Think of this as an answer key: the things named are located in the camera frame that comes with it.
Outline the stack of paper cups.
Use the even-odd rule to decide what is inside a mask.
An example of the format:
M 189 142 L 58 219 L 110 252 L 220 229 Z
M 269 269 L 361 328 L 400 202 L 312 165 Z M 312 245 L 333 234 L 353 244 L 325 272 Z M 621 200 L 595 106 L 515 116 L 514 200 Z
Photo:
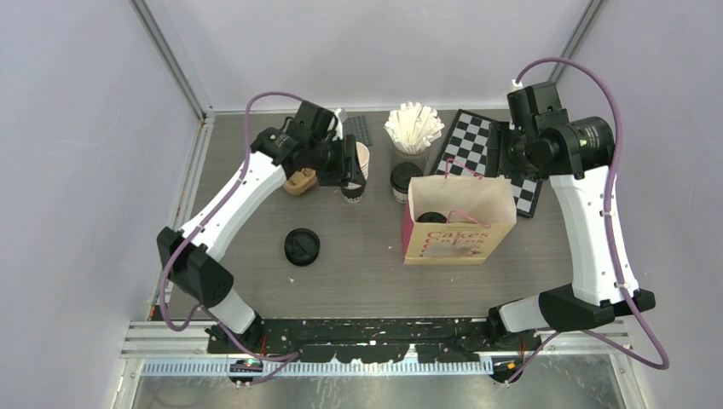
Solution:
M 356 161 L 352 180 L 341 187 L 343 198 L 348 203 L 357 203 L 362 200 L 367 185 L 369 172 L 370 152 L 366 145 L 356 143 Z

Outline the yellow pink paper bag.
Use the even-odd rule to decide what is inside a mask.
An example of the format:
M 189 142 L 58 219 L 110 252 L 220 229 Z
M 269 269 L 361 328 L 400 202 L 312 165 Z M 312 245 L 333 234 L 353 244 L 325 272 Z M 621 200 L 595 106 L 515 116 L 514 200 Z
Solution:
M 484 263 L 517 223 L 512 184 L 504 177 L 415 177 L 402 217 L 402 262 L 407 265 Z M 419 223 L 435 211 L 447 223 Z

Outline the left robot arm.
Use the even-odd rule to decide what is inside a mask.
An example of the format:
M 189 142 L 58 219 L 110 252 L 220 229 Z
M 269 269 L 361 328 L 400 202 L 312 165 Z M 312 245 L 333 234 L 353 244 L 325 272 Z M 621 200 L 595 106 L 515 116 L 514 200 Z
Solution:
M 344 134 L 340 114 L 302 101 L 280 128 L 269 127 L 250 142 L 240 168 L 200 213 L 157 236 L 160 285 L 173 283 L 191 296 L 229 330 L 228 340 L 242 353 L 260 345 L 261 318 L 234 289 L 221 260 L 241 227 L 294 173 L 314 170 L 322 186 L 364 182 L 355 137 Z

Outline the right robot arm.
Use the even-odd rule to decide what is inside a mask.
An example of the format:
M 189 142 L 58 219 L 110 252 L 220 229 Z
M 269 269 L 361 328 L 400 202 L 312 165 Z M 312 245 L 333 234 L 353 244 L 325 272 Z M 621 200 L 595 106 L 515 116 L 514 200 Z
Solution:
M 569 119 L 553 82 L 513 83 L 507 96 L 511 119 L 489 127 L 486 176 L 548 180 L 556 194 L 572 257 L 571 283 L 489 310 L 487 339 L 509 349 L 521 332 L 552 328 L 592 330 L 632 313 L 623 290 L 639 311 L 656 306 L 628 267 L 620 233 L 610 254 L 606 219 L 620 226 L 616 200 L 605 184 L 615 151 L 613 131 L 600 117 Z

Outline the brown pulp cup carrier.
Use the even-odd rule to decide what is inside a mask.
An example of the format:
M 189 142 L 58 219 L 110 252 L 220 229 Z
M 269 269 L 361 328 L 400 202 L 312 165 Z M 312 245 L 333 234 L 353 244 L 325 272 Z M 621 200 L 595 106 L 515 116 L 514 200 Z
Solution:
M 291 195 L 301 195 L 317 183 L 316 172 L 310 168 L 296 171 L 283 185 L 283 189 Z

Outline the small dark mat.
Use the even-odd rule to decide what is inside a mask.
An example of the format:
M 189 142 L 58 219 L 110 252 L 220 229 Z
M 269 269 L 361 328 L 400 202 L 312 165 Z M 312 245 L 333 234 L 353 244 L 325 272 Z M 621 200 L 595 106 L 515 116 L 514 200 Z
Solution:
M 343 130 L 346 135 L 353 135 L 357 142 L 370 147 L 373 144 L 367 118 L 365 115 L 348 117 L 343 122 Z

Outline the black white checkerboard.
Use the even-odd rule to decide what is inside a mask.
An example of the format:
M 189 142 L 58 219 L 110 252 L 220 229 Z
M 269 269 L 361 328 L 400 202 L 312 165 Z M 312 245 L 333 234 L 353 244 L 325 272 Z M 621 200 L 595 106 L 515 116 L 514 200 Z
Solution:
M 447 134 L 442 140 L 439 153 L 433 162 L 430 175 L 470 176 L 470 170 L 482 174 L 485 170 L 489 126 L 493 119 L 483 115 L 458 110 Z M 533 218 L 542 182 L 528 179 L 512 179 L 512 195 L 518 215 Z

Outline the white paper-wrapped straws bundle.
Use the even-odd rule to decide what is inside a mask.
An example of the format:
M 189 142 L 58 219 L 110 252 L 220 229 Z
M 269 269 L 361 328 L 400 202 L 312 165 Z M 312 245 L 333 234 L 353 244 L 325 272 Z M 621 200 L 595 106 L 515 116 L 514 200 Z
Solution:
M 401 153 L 415 155 L 426 151 L 442 136 L 445 124 L 436 109 L 408 101 L 389 112 L 384 129 Z

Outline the stack of black cup lids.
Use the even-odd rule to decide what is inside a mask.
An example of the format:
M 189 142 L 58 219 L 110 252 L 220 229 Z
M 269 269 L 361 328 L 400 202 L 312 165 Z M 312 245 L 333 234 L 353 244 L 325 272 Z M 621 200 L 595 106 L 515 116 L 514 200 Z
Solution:
M 286 259 L 298 267 L 312 264 L 319 256 L 321 241 L 318 235 L 308 228 L 295 228 L 284 240 L 283 250 Z

